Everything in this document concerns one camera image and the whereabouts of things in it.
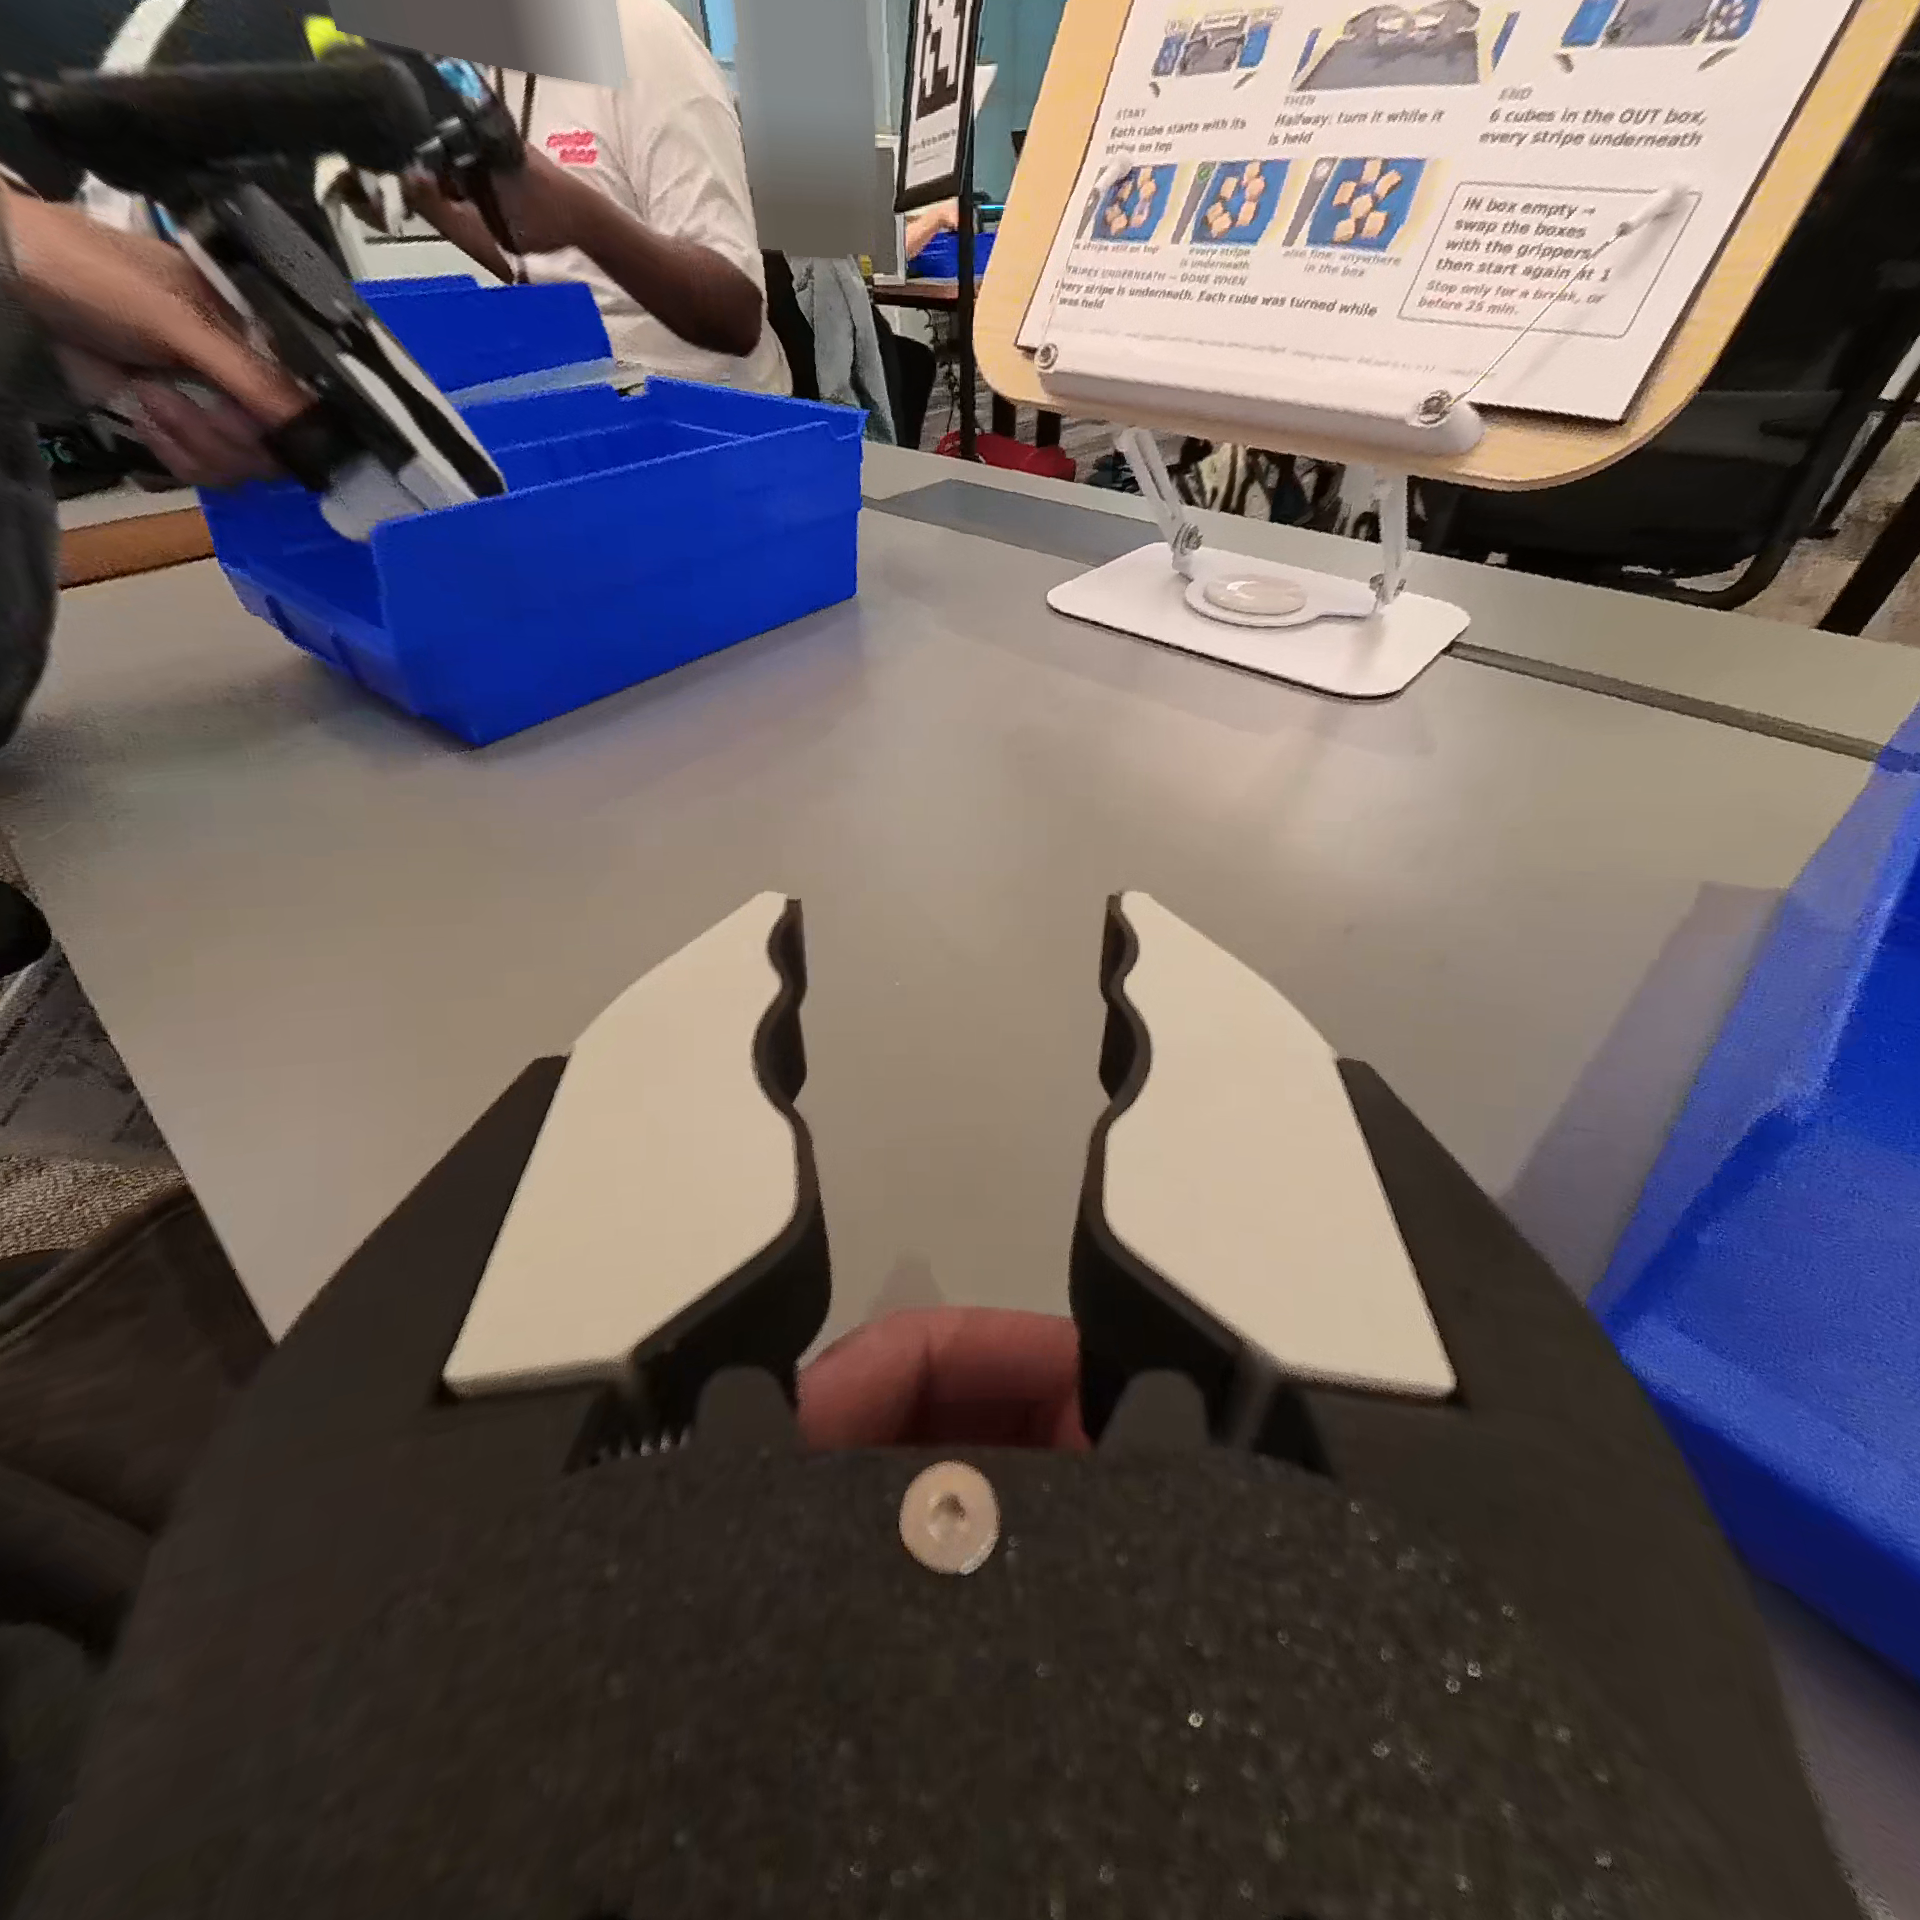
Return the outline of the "grey desk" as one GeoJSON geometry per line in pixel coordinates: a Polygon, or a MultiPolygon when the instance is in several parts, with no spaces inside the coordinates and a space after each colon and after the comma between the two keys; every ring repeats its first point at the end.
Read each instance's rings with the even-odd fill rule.
{"type": "Polygon", "coordinates": [[[1716,1538],[1595,1283],[1816,737],[1482,663],[1320,703],[1044,607],[1066,525],[859,518],[859,590],[492,750],[213,565],[75,591],[5,829],[288,1354],[160,1548],[49,1915],[1915,1915],[1915,1687],[1716,1538]],[[1464,1409],[1249,1441],[581,1459],[442,1366],[588,1021],[803,901],[833,1326],[1066,1308],[1146,892],[1356,1060],[1464,1409]]]}

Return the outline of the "person's left hand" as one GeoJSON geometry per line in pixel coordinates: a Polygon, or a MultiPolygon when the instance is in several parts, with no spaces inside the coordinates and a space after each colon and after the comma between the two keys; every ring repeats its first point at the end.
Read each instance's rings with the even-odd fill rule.
{"type": "Polygon", "coordinates": [[[120,407],[176,481],[234,490],[282,476],[271,437],[307,390],[253,347],[188,257],[5,183],[5,300],[67,389],[120,407]]]}

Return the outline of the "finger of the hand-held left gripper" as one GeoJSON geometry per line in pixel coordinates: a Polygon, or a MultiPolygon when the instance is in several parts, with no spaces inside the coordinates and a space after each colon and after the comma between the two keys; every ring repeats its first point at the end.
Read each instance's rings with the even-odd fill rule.
{"type": "Polygon", "coordinates": [[[420,461],[443,476],[451,508],[501,498],[511,492],[503,470],[420,370],[385,319],[362,300],[340,301],[328,322],[321,398],[352,458],[379,458],[392,469],[420,461]]]}
{"type": "Polygon", "coordinates": [[[451,506],[443,476],[420,461],[403,469],[379,458],[352,458],[321,493],[321,515],[338,538],[367,545],[386,522],[439,513],[451,506]]]}

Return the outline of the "black and white marker board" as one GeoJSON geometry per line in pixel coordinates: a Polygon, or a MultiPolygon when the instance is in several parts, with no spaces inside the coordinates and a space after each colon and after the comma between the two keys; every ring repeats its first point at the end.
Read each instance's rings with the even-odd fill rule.
{"type": "Polygon", "coordinates": [[[897,212],[962,191],[977,119],[981,2],[914,2],[897,132],[897,212]]]}

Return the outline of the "person's right hand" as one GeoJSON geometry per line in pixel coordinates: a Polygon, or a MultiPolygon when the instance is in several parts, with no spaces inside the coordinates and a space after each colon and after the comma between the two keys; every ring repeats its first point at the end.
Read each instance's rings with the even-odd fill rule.
{"type": "Polygon", "coordinates": [[[801,1371],[817,1450],[1087,1452],[1072,1319],[1003,1308],[888,1311],[801,1371]]]}

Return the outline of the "person's left forearm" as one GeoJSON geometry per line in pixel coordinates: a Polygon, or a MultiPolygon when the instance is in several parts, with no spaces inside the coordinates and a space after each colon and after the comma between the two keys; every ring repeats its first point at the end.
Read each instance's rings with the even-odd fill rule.
{"type": "Polygon", "coordinates": [[[58,623],[58,501],[42,426],[68,402],[53,338],[16,262],[13,179],[2,215],[2,743],[9,746],[53,654],[58,623]]]}

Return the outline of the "white instruction sheet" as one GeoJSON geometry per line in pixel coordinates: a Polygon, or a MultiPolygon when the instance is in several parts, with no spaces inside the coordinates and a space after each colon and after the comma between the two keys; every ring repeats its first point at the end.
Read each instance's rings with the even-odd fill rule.
{"type": "Polygon", "coordinates": [[[1131,5],[1018,343],[1616,423],[1856,5],[1131,5]]]}

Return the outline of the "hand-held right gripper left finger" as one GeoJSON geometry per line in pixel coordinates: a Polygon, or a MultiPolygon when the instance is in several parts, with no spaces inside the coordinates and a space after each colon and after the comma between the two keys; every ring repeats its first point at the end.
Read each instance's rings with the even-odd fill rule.
{"type": "Polygon", "coordinates": [[[803,903],[756,893],[588,1021],[443,1359],[452,1399],[607,1389],[644,1450],[714,1379],[795,1399],[831,1308],[807,985],[803,903]]]}

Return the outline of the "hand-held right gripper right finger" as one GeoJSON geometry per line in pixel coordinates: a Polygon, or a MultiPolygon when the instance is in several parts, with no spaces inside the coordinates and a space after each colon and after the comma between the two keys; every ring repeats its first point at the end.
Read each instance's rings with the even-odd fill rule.
{"type": "Polygon", "coordinates": [[[1107,1098],[1072,1222],[1080,1417],[1172,1377],[1203,1438],[1314,1453],[1305,1391],[1447,1405],[1456,1366],[1338,1049],[1149,893],[1107,901],[1107,1098]]]}

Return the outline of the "instruction board on white stand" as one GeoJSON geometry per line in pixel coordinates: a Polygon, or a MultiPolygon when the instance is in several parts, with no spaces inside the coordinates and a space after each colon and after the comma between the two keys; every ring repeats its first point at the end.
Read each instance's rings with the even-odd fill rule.
{"type": "Polygon", "coordinates": [[[1338,465],[1372,465],[1393,473],[1440,477],[1482,492],[1556,490],[1626,460],[1651,444],[1700,394],[1738,335],[1745,316],[1778,259],[1804,229],[1808,211],[1839,167],[1899,55],[1915,45],[1915,2],[1853,5],[1808,95],[1755,183],[1738,225],[1722,243],[1660,358],[1644,377],[1626,418],[1587,423],[1495,407],[1482,441],[1442,453],[1429,441],[1388,453],[1349,428],[1256,423],[1249,415],[1199,413],[1186,399],[1074,399],[1051,383],[1018,333],[1039,297],[1051,244],[1092,145],[1098,110],[1121,59],[1131,7],[1068,2],[1048,74],[1016,165],[1012,191],[1000,227],[1000,250],[977,300],[971,345],[997,395],[1044,412],[1122,426],[1156,426],[1211,441],[1303,453],[1338,465]]]}

